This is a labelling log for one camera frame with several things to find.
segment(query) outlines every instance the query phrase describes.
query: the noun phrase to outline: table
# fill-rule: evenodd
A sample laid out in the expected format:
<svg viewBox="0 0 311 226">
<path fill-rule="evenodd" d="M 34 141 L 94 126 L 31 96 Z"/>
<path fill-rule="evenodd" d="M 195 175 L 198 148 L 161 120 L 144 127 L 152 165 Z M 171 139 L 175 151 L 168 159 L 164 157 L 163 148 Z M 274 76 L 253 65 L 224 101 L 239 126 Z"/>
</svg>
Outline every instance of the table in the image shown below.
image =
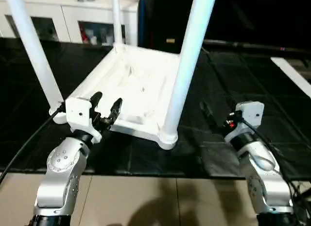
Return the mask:
<svg viewBox="0 0 311 226">
<path fill-rule="evenodd" d="M 42 42 L 63 97 L 93 70 L 111 47 Z M 0 170 L 48 116 L 49 105 L 18 39 L 0 39 Z M 180 119 L 179 140 L 164 151 L 152 141 L 110 132 L 91 149 L 85 174 L 243 179 L 235 150 L 215 133 L 200 109 L 205 101 L 220 126 L 237 102 L 265 104 L 259 131 L 280 150 L 289 178 L 311 180 L 307 97 L 268 57 L 210 51 L 200 53 Z M 44 173 L 46 159 L 68 125 L 49 124 L 11 171 Z"/>
</svg>

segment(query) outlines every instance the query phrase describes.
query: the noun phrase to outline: beige floor tile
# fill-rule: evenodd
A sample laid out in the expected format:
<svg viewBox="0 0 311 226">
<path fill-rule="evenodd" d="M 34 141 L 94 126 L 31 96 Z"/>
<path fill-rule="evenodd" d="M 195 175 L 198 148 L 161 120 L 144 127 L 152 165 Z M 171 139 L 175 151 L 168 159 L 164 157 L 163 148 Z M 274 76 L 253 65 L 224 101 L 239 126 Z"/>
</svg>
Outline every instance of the beige floor tile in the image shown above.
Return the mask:
<svg viewBox="0 0 311 226">
<path fill-rule="evenodd" d="M 245 181 L 177 179 L 181 226 L 257 226 Z"/>
<path fill-rule="evenodd" d="M 178 226 L 176 180 L 94 176 L 80 226 Z"/>
<path fill-rule="evenodd" d="M 1 225 L 23 226 L 33 216 L 37 189 L 43 175 L 8 174 L 0 186 Z M 91 176 L 82 176 L 71 226 L 78 226 L 85 203 Z"/>
</svg>

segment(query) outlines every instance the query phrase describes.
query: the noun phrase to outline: black cable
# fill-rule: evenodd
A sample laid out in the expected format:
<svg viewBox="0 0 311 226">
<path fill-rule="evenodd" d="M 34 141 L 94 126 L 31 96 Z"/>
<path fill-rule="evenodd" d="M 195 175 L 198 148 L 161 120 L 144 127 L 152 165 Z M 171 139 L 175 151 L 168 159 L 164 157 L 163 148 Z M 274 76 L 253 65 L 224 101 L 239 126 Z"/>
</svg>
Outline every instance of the black cable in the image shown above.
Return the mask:
<svg viewBox="0 0 311 226">
<path fill-rule="evenodd" d="M 254 131 L 254 133 L 267 145 L 267 147 L 269 148 L 269 150 L 271 151 L 271 153 L 275 156 L 275 158 L 277 159 L 277 157 L 279 158 L 279 154 L 277 152 L 277 150 L 275 149 L 274 146 L 272 146 L 268 139 L 262 135 L 255 127 L 253 127 L 249 122 L 247 122 L 243 117 L 241 117 L 241 122 L 244 123 L 245 125 L 247 125 L 252 131 Z M 279 158 L 277 159 L 281 174 L 285 180 L 285 182 L 291 186 L 294 189 L 294 193 L 297 194 L 297 196 L 299 197 L 299 199 L 302 201 L 304 207 L 306 208 L 309 216 L 311 216 L 311 208 L 308 204 L 308 202 L 305 200 L 305 198 L 302 197 L 300 191 L 297 189 L 297 187 L 293 184 L 293 182 L 287 177 L 286 172 L 284 172 L 284 166 L 286 166 L 283 161 Z"/>
<path fill-rule="evenodd" d="M 5 176 L 7 175 L 8 171 L 10 170 L 14 161 L 18 158 L 18 156 L 24 151 L 28 143 L 59 113 L 62 111 L 62 106 L 60 106 L 50 117 L 27 139 L 27 141 L 22 145 L 22 147 L 18 150 L 15 156 L 11 159 L 9 164 L 3 170 L 0 176 L 0 185 L 3 182 Z"/>
</svg>

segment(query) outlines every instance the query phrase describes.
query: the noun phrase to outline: metal rod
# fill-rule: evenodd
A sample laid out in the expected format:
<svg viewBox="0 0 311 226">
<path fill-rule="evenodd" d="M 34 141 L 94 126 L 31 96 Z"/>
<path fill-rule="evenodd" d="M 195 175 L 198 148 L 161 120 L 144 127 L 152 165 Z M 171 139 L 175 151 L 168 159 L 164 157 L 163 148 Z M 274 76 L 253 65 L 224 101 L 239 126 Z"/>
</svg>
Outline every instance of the metal rod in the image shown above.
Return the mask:
<svg viewBox="0 0 311 226">
<path fill-rule="evenodd" d="M 120 0 L 112 0 L 113 11 L 113 30 L 115 35 L 115 43 L 122 43 L 122 29 L 120 22 Z"/>
<path fill-rule="evenodd" d="M 12 16 L 44 94 L 54 112 L 64 101 L 23 0 L 7 0 Z"/>
<path fill-rule="evenodd" d="M 180 53 L 180 63 L 172 97 L 160 140 L 163 143 L 174 143 L 177 140 L 177 126 L 183 110 L 190 82 L 199 57 L 215 0 L 193 0 L 184 42 Z"/>
</svg>

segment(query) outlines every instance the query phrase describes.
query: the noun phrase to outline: cabinet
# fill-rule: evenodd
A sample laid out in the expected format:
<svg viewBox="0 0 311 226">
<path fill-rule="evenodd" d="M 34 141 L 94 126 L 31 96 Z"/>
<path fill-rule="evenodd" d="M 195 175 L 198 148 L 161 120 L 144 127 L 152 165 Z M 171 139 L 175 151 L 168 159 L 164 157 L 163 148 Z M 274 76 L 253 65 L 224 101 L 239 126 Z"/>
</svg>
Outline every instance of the cabinet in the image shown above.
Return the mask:
<svg viewBox="0 0 311 226">
<path fill-rule="evenodd" d="M 40 39 L 112 45 L 112 0 L 24 0 Z M 120 0 L 123 41 L 137 46 L 138 1 Z M 0 35 L 18 37 L 10 8 L 0 0 Z"/>
<path fill-rule="evenodd" d="M 72 42 L 113 44 L 112 10 L 63 6 L 63 12 Z M 121 11 L 120 17 L 123 41 L 137 46 L 136 13 Z"/>
<path fill-rule="evenodd" d="M 26 3 L 40 39 L 70 42 L 65 19 L 60 5 Z M 0 31 L 2 37 L 19 37 L 8 4 L 0 2 Z"/>
</svg>

